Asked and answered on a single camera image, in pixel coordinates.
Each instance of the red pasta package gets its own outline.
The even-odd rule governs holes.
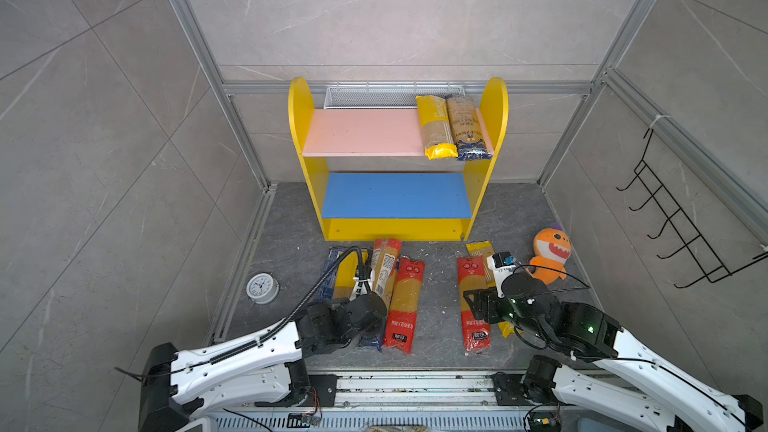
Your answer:
[[[418,295],[424,281],[424,262],[400,258],[400,272],[389,305],[389,320],[384,334],[384,345],[411,353],[416,332]]]
[[[464,349],[467,352],[479,353],[491,346],[491,326],[485,321],[475,320],[475,316],[469,310],[469,304],[464,300],[464,291],[486,288],[483,257],[458,257],[456,262],[458,263],[458,296],[462,305]]]

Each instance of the white clock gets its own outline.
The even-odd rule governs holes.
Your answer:
[[[272,275],[264,272],[251,277],[246,287],[248,297],[257,304],[272,302],[279,290],[280,284],[277,283]]]

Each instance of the clock face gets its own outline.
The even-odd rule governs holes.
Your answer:
[[[253,297],[262,297],[272,289],[273,285],[274,283],[271,276],[267,274],[258,274],[250,283],[249,292]]]

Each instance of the stuffed toy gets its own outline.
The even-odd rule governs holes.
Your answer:
[[[531,259],[530,264],[536,265],[536,272],[531,275],[550,285],[558,277],[565,279],[567,275],[549,270],[549,267],[557,271],[565,272],[565,261],[571,256],[571,241],[562,231],[560,225],[554,224],[550,228],[545,228],[536,234],[533,239],[533,250],[536,256]]]

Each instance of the black wire rack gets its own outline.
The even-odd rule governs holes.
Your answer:
[[[676,255],[678,252],[681,252],[683,250],[687,250],[688,253],[690,254],[690,256],[693,258],[693,260],[696,262],[696,265],[698,265],[699,270],[701,270],[701,273],[702,273],[701,277],[697,278],[693,282],[691,282],[689,284],[686,284],[686,285],[674,284],[674,286],[677,287],[677,288],[686,288],[686,287],[690,287],[691,285],[696,284],[697,282],[702,281],[704,279],[709,281],[709,283],[714,284],[716,282],[719,282],[719,281],[723,280],[724,278],[730,277],[731,275],[733,275],[733,274],[735,274],[737,272],[743,271],[745,268],[750,267],[751,265],[757,264],[758,262],[760,262],[761,260],[763,260],[765,258],[768,258],[768,250],[766,250],[766,251],[762,252],[761,254],[758,254],[758,255],[755,255],[754,257],[752,257],[752,259],[751,259],[752,262],[750,262],[750,263],[748,263],[746,265],[743,265],[743,266],[741,266],[738,269],[733,270],[733,271],[728,269],[728,267],[725,264],[723,264],[723,261],[722,261],[722,259],[720,259],[720,256],[717,254],[717,252],[715,252],[715,250],[712,248],[710,243],[706,240],[705,236],[703,236],[701,234],[701,231],[698,229],[696,224],[694,224],[694,222],[692,220],[690,220],[690,217],[688,216],[686,211],[683,210],[683,208],[680,206],[680,204],[678,203],[677,199],[672,195],[672,193],[669,191],[667,186],[656,175],[656,172],[654,172],[654,170],[652,168],[650,168],[650,166],[648,165],[648,162],[645,161],[645,154],[646,154],[646,152],[648,152],[648,145],[650,144],[650,139],[653,137],[653,135],[654,135],[654,130],[652,130],[652,129],[648,129],[645,132],[645,135],[643,136],[643,138],[645,139],[646,136],[647,136],[648,140],[645,143],[645,149],[643,149],[643,156],[640,158],[640,161],[638,162],[638,164],[633,169],[634,177],[629,182],[629,184],[627,184],[626,187],[623,187],[623,188],[617,187],[616,189],[623,192],[623,191],[627,190],[630,186],[632,186],[632,184],[634,184],[635,181],[639,180],[640,183],[643,184],[643,187],[645,187],[645,190],[648,191],[650,196],[646,199],[645,202],[643,202],[643,204],[640,207],[637,207],[637,208],[629,207],[629,210],[631,210],[633,212],[636,212],[636,211],[642,209],[643,207],[645,207],[648,204],[648,202],[653,200],[656,203],[656,205],[658,206],[658,208],[661,210],[661,212],[664,214],[664,216],[666,217],[666,220],[664,221],[664,224],[661,226],[661,230],[659,230],[659,233],[656,234],[656,235],[653,235],[653,236],[652,235],[648,235],[648,238],[652,238],[652,239],[658,238],[664,232],[664,229],[667,227],[667,225],[669,225],[669,226],[672,226],[672,229],[674,229],[675,234],[677,234],[677,237],[683,243],[683,245],[679,246],[678,249],[675,250],[674,252],[672,252],[671,254],[665,255],[663,257],[661,255],[658,255],[658,254],[656,256],[658,258],[666,259],[666,258],[670,258],[670,257]],[[646,181],[643,180],[642,177],[640,177],[640,174],[645,172],[645,171],[648,171],[656,179],[656,181],[659,183],[659,186],[656,187],[654,190],[651,190],[651,187],[648,187],[648,184],[646,183]],[[669,199],[671,199],[671,201],[674,203],[674,207],[673,207],[674,210],[671,213],[668,213],[667,210],[664,207],[662,207],[661,204],[659,203],[658,196],[659,196],[660,192],[665,192],[666,195],[669,197]],[[694,230],[694,233],[692,234],[693,237],[691,239],[686,240],[683,237],[683,235],[680,233],[680,230],[678,229],[678,227],[672,221],[672,219],[675,216],[678,216],[678,215],[684,216],[685,221],[687,221],[688,224],[690,225],[690,227]],[[701,243],[706,245],[706,247],[710,250],[710,252],[712,252],[712,255],[716,259],[716,263],[714,264],[714,268],[712,268],[708,272],[704,269],[704,266],[701,264],[700,260],[698,259],[698,257],[694,253],[694,251],[692,251],[690,249],[691,245],[695,244],[695,246],[697,246],[697,245],[699,245]],[[721,269],[725,271],[725,274],[721,274],[719,277],[713,278],[712,277],[713,274],[718,272],[718,271],[720,271]]]

